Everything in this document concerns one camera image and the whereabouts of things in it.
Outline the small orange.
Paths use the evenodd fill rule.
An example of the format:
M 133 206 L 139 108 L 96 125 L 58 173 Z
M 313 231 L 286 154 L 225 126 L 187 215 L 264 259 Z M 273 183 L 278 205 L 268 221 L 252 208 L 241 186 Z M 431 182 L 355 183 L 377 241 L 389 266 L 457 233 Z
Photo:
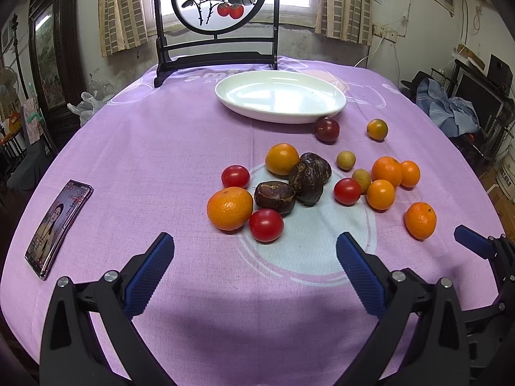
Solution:
M 368 186 L 366 197 L 371 208 L 386 211 L 395 202 L 395 187 L 387 180 L 377 179 Z
M 414 161 L 401 162 L 402 180 L 401 185 L 405 188 L 414 188 L 421 178 L 421 171 Z

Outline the yellow-green longan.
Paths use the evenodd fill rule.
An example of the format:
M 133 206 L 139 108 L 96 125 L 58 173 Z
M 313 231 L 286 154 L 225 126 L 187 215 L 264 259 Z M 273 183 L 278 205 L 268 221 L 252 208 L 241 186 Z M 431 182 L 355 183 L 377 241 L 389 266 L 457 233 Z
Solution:
M 352 179 L 358 182 L 361 194 L 365 194 L 371 184 L 370 173 L 365 169 L 359 168 L 353 172 Z
M 348 172 L 350 171 L 356 162 L 356 156 L 351 151 L 342 151 L 337 155 L 336 164 L 339 169 Z

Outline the red cherry tomato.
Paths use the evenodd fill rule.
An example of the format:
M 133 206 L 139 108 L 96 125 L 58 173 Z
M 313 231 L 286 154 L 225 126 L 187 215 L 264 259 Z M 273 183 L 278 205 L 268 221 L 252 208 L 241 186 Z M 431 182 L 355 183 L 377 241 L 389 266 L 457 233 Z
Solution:
M 276 241 L 284 231 L 281 215 L 272 209 L 260 209 L 249 220 L 250 232 L 256 241 L 270 243 Z
M 361 196 L 360 187 L 359 182 L 352 178 L 341 179 L 333 188 L 333 196 L 341 205 L 352 206 Z
M 250 183 L 250 173 L 244 166 L 228 166 L 222 172 L 221 181 L 224 187 L 246 188 Z

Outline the small yellow-orange kumquat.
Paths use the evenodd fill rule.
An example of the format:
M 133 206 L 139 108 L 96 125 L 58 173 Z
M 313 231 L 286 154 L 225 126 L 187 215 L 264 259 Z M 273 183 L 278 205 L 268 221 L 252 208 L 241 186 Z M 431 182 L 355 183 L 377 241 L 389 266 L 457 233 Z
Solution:
M 383 142 L 388 136 L 389 127 L 382 119 L 372 119 L 367 124 L 368 137 L 377 142 Z

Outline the dark brown fruit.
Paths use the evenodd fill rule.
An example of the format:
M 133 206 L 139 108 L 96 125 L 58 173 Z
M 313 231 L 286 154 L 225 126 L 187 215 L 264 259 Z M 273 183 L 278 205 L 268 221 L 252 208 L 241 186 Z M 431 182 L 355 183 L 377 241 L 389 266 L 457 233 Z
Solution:
M 332 176 L 330 164 L 314 152 L 305 152 L 300 156 L 301 161 L 309 166 L 312 175 L 319 184 L 326 184 Z
M 259 183 L 254 192 L 254 199 L 259 208 L 271 209 L 281 215 L 289 214 L 295 206 L 295 192 L 281 181 Z
M 293 166 L 288 184 L 297 201 L 306 207 L 313 207 L 320 200 L 324 190 L 323 173 L 318 164 L 301 160 Z

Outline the red cherry tomato front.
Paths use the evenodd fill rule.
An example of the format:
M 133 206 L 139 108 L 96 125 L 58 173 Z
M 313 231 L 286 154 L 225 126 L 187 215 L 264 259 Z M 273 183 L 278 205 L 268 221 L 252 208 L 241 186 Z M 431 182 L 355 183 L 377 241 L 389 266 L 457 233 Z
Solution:
M 272 209 L 260 209 L 249 220 L 250 232 L 256 241 L 270 243 L 276 241 L 284 231 L 281 215 Z

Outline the dark red plum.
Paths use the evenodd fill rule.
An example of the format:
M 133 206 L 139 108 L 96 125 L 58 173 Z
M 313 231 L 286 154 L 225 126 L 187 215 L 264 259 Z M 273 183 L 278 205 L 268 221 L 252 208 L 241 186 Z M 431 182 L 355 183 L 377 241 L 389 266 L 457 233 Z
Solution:
M 315 122 L 314 133 L 316 138 L 327 144 L 333 144 L 338 140 L 340 130 L 339 123 L 333 118 L 324 117 Z

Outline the dark brown fruit front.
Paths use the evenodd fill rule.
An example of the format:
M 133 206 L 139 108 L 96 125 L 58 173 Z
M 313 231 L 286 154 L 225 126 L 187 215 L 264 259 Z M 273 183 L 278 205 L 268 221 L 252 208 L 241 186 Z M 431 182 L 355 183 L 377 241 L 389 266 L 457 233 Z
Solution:
M 295 206 L 295 192 L 281 181 L 259 183 L 254 192 L 254 199 L 259 208 L 271 209 L 281 215 L 289 214 Z

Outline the big mandarin orange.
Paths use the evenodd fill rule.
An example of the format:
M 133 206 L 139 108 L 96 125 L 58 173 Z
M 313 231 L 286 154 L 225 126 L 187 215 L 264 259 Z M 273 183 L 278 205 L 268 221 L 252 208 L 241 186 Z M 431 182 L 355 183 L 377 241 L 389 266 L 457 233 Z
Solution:
M 214 227 L 224 232 L 233 232 L 250 219 L 253 199 L 244 188 L 226 187 L 210 197 L 206 211 Z

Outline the large yellow orange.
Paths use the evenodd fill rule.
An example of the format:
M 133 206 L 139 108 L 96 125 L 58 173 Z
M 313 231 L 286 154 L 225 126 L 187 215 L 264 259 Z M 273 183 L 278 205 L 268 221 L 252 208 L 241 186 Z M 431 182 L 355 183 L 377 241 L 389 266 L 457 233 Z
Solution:
M 274 145 L 265 157 L 266 169 L 278 176 L 288 176 L 299 161 L 296 148 L 287 143 Z

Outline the smartphone with lit screen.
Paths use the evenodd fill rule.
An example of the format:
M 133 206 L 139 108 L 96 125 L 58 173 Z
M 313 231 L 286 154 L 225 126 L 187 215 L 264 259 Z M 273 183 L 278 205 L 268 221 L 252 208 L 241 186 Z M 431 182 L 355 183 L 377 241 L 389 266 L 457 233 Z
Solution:
M 39 279 L 47 278 L 65 235 L 92 193 L 92 186 L 70 179 L 49 207 L 24 254 Z

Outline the blue clothes pile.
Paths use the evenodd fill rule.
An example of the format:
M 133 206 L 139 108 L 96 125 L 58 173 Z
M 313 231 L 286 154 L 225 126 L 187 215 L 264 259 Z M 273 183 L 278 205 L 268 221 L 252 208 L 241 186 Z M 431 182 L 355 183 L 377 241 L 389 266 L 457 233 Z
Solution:
M 417 87 L 416 105 L 448 138 L 480 130 L 477 113 L 470 101 L 449 98 L 438 82 L 424 78 Z

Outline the black monitor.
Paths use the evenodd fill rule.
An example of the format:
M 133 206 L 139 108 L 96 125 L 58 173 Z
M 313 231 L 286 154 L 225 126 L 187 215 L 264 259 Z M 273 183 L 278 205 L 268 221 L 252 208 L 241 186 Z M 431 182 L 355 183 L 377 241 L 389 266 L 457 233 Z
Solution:
M 507 131 L 514 122 L 514 100 L 474 66 L 456 59 L 448 95 L 472 103 L 480 128 L 490 134 L 496 126 Z

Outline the purple tablecloth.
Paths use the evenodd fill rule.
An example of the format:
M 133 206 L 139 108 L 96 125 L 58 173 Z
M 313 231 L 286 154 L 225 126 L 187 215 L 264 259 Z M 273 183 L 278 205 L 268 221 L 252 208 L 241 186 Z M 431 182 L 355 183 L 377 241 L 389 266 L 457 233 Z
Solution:
M 347 105 L 340 136 L 319 141 L 310 125 L 262 123 L 233 113 L 215 94 L 229 66 L 181 71 L 156 88 L 153 71 L 118 93 L 62 149 L 37 185 L 17 225 L 1 280 L 1 308 L 11 332 L 38 358 L 53 288 L 62 276 L 81 283 L 147 250 L 161 233 L 174 239 L 174 259 L 135 328 L 162 367 L 181 385 L 330 385 L 359 352 L 376 323 L 337 259 L 338 236 L 349 232 L 392 270 L 411 268 L 424 280 L 449 278 L 463 308 L 493 302 L 489 263 L 460 246 L 465 225 L 498 236 L 503 229 L 488 194 L 462 154 L 415 104 L 381 75 L 363 69 L 282 59 L 287 71 L 326 80 Z M 383 142 L 367 124 L 384 120 Z M 332 167 L 313 207 L 297 201 L 281 215 L 284 231 L 256 241 L 249 220 L 233 232 L 211 224 L 210 197 L 223 190 L 223 170 L 244 166 L 244 188 L 259 208 L 259 183 L 281 181 L 265 167 L 268 151 L 287 143 L 300 156 L 314 152 Z M 337 155 L 351 151 L 345 172 Z M 338 203 L 333 188 L 356 169 L 370 173 L 378 158 L 414 161 L 421 171 L 411 189 L 395 187 L 386 211 Z M 65 235 L 45 280 L 24 258 L 38 225 L 69 180 L 92 196 Z M 412 237 L 404 214 L 416 203 L 435 210 L 434 233 Z

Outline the right checked curtain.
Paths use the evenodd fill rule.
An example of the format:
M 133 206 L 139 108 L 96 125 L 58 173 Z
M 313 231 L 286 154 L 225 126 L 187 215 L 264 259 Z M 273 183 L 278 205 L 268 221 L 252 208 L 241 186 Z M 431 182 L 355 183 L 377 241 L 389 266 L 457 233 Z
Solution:
M 318 0 L 315 33 L 370 46 L 373 37 L 372 0 Z

